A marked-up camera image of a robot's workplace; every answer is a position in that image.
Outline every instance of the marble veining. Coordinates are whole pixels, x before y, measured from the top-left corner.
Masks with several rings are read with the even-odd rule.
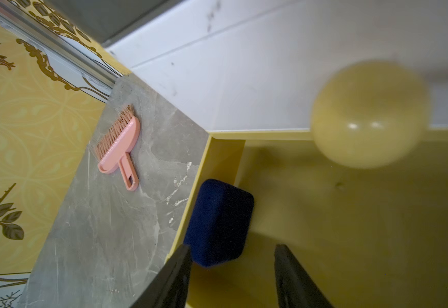
[[[141,121],[134,192],[92,151],[128,103]],[[129,307],[164,264],[207,138],[137,77],[119,78],[18,307]]]

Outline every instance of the yellow knob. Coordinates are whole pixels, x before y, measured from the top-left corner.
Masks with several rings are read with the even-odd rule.
[[[421,77],[397,63],[366,61],[326,83],[313,105],[311,131],[332,161],[370,169],[408,154],[430,114],[430,94]]]

